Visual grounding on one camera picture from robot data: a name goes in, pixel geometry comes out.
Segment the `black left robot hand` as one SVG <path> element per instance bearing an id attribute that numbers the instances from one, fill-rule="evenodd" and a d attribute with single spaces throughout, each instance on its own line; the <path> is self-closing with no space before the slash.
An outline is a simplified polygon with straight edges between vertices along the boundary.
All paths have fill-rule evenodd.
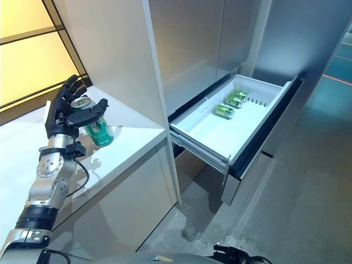
<path id="1" fill-rule="evenodd" d="M 69 77 L 51 101 L 45 121 L 47 137 L 63 134 L 76 140 L 79 128 L 89 125 L 101 118 L 107 107 L 108 100 L 103 98 L 93 103 L 85 92 L 83 81 L 77 75 Z"/>

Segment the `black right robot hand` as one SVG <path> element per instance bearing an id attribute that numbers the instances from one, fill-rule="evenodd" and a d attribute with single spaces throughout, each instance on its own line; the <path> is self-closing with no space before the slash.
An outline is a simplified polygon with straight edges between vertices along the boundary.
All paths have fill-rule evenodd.
<path id="1" fill-rule="evenodd" d="M 221 263 L 243 263 L 249 257 L 247 252 L 232 246 L 214 245 L 213 249 L 213 255 L 208 257 Z"/>

